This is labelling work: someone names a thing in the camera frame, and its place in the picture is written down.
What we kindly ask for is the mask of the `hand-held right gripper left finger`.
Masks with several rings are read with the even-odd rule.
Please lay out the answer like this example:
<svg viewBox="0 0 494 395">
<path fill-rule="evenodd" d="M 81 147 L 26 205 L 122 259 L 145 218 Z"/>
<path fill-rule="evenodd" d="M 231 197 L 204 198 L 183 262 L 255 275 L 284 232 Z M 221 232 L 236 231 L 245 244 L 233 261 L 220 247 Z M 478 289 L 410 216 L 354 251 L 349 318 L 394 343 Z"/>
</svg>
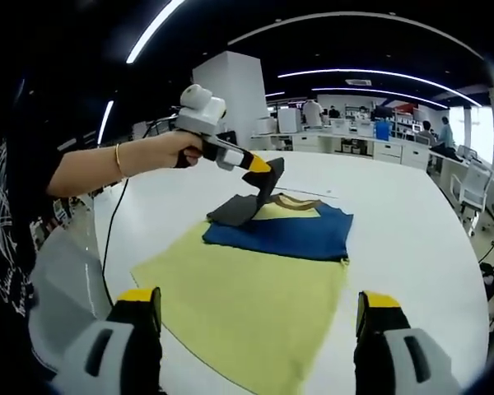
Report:
<svg viewBox="0 0 494 395">
<path fill-rule="evenodd" d="M 65 351 L 53 394 L 162 394 L 161 289 L 125 291 Z"/>
</svg>

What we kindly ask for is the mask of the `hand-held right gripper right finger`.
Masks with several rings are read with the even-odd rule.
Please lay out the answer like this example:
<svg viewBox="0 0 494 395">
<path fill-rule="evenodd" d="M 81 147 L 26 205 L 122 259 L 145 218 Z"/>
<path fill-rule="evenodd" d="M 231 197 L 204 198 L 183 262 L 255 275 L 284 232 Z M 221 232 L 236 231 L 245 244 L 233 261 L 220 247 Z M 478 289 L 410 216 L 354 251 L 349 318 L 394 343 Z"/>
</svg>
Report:
<svg viewBox="0 0 494 395">
<path fill-rule="evenodd" d="M 420 328 L 413 328 L 389 295 L 359 293 L 356 348 L 357 394 L 458 394 L 451 359 Z"/>
</svg>

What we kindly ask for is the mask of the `person's left hand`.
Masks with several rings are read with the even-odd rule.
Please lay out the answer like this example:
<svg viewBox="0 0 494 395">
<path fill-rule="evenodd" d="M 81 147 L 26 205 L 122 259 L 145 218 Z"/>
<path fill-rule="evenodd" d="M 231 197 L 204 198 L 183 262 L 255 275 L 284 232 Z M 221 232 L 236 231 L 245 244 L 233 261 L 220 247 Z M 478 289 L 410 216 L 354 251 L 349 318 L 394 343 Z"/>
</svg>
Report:
<svg viewBox="0 0 494 395">
<path fill-rule="evenodd" d="M 203 157 L 203 140 L 191 132 L 172 131 L 157 137 L 159 167 L 184 169 L 195 166 Z"/>
</svg>

